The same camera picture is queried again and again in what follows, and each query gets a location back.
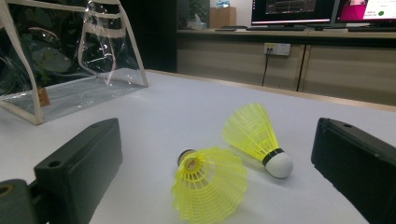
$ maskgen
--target beige wall panel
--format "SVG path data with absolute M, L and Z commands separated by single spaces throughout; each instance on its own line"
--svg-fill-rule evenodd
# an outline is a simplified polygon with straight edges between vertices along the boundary
M 299 50 L 299 46 L 293 46 L 289 57 L 270 57 L 266 86 L 295 90 Z M 261 85 L 265 67 L 263 51 L 263 43 L 178 40 L 177 72 Z
M 396 49 L 312 46 L 303 91 L 396 105 Z

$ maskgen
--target desk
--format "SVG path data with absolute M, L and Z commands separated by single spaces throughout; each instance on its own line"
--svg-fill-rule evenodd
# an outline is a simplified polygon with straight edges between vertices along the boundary
M 178 30 L 177 39 L 220 40 L 239 42 L 276 42 L 299 45 L 347 46 L 371 48 L 396 48 L 396 33 L 351 32 L 335 33 L 314 31 L 245 31 L 215 32 L 213 29 L 202 31 Z
M 91 223 L 184 223 L 170 192 L 179 153 L 227 147 L 221 138 L 225 120 L 239 106 L 257 102 L 267 107 L 294 170 L 275 179 L 259 161 L 243 155 L 246 198 L 224 223 L 367 223 L 312 165 L 315 130 L 320 117 L 339 119 L 395 146 L 395 107 L 330 97 L 320 101 L 301 92 L 153 71 L 147 76 L 146 89 L 40 126 L 0 110 L 0 179 L 33 181 L 33 167 L 70 138 L 99 120 L 119 118 L 124 163 Z

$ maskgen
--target black band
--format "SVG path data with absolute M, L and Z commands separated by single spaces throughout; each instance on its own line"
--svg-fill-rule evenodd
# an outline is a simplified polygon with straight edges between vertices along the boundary
M 282 152 L 285 152 L 282 148 L 277 148 L 277 149 L 273 150 L 272 152 L 268 153 L 268 154 L 264 157 L 264 159 L 262 159 L 262 164 L 263 164 L 264 166 L 266 166 L 266 165 L 267 165 L 267 162 L 268 162 L 269 160 L 271 160 L 274 156 L 276 156 L 277 154 L 280 154 L 280 153 L 282 153 Z
M 187 150 L 184 150 L 182 153 L 180 153 L 180 155 L 177 158 L 177 166 L 179 166 L 181 164 L 181 160 L 180 159 L 184 156 L 184 154 L 186 154 L 187 152 L 190 152 L 190 151 L 195 151 L 195 150 L 194 149 L 187 149 Z

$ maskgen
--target wall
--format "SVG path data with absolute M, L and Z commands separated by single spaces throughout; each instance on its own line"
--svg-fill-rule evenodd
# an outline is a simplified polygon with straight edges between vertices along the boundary
M 218 0 L 210 0 L 210 6 L 215 7 Z M 250 26 L 252 0 L 230 0 L 232 7 L 236 7 L 236 25 Z
M 176 72 L 177 1 L 166 0 L 158 4 L 147 0 L 120 2 L 131 22 L 144 67 Z

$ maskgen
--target dark wall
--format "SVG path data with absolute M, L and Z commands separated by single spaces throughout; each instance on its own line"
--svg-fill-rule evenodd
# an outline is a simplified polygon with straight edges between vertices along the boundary
M 177 71 L 177 0 L 120 0 L 146 69 Z

